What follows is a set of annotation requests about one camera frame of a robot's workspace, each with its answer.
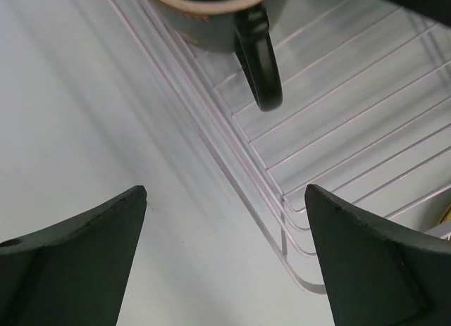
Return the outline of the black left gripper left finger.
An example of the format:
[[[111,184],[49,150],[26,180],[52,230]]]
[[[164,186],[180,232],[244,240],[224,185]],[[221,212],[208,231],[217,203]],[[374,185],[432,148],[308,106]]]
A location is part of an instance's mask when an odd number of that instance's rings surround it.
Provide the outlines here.
[[[134,186],[1,243],[2,325],[116,325],[147,207]]]

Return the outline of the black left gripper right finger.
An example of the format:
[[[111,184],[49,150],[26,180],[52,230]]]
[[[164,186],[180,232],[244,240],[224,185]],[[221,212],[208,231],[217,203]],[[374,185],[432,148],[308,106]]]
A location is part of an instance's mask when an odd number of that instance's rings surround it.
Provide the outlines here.
[[[450,242],[310,184],[304,200],[336,325],[449,325]]]

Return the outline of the black gold saucer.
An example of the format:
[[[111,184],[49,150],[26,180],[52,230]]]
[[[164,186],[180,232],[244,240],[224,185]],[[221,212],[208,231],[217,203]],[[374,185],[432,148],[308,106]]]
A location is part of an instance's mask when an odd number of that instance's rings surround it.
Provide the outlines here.
[[[450,219],[450,215],[451,215],[451,205],[449,205],[445,211],[443,212],[443,214],[441,215],[438,224],[443,224],[446,220]]]

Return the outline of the clear wire dish rack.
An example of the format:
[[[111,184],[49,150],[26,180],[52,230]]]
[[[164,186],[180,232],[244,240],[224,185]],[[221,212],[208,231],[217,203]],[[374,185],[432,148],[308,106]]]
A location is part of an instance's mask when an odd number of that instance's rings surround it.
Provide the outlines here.
[[[147,0],[108,0],[147,58],[155,36],[198,101],[199,134],[296,284],[325,287],[304,193],[318,184],[448,238],[450,29],[382,0],[289,0],[272,33],[283,105],[261,112],[236,58],[184,43]]]

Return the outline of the red black mug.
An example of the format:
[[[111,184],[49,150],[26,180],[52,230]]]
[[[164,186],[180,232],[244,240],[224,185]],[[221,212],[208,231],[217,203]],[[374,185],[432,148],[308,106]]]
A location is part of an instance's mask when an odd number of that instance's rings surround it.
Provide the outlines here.
[[[235,53],[259,109],[278,108],[283,91],[271,28],[288,0],[147,0],[186,42]]]

